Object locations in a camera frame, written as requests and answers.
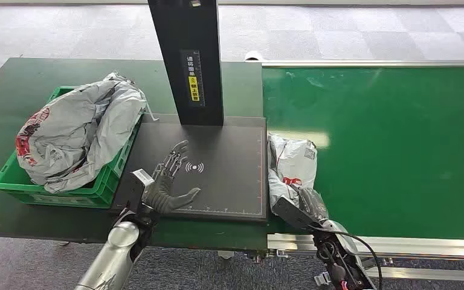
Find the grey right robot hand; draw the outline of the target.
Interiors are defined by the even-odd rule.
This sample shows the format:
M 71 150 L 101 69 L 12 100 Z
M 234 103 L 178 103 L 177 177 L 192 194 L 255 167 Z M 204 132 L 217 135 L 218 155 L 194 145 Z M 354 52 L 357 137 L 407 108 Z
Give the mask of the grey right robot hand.
M 322 222 L 329 219 L 329 212 L 319 192 L 309 187 L 299 187 L 297 191 L 300 200 L 300 209 L 303 210 L 312 221 Z

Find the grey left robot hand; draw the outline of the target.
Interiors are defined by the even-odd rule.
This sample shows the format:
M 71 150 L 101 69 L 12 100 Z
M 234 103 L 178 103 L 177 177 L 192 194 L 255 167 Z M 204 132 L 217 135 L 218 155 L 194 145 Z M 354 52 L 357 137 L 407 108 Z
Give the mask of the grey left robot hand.
M 181 196 L 172 196 L 172 185 L 178 170 L 186 163 L 189 141 L 176 144 L 166 157 L 156 165 L 153 172 L 153 184 L 145 189 L 141 203 L 160 214 L 167 214 L 191 204 L 201 189 L 192 188 Z

